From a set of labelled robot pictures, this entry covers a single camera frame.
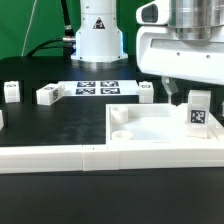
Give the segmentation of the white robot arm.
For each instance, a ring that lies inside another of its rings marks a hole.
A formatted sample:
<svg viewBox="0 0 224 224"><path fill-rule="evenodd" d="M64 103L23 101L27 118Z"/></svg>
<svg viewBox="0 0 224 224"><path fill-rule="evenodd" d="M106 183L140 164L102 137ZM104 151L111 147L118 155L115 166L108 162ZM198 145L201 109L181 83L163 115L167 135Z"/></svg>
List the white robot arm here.
<svg viewBox="0 0 224 224"><path fill-rule="evenodd" d="M91 69L127 58L116 0L80 0L71 59ZM141 72L224 86L224 0L153 0L139 7L136 62Z"/></svg>

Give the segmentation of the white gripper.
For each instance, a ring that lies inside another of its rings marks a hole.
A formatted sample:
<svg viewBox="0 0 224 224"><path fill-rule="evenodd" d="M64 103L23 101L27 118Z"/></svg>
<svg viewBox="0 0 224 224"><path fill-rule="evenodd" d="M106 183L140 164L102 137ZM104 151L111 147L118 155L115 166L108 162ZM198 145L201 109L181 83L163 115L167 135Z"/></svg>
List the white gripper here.
<svg viewBox="0 0 224 224"><path fill-rule="evenodd" d="M163 76L169 104L178 101L174 78L224 85L224 0L153 0L136 20L137 65Z"/></svg>

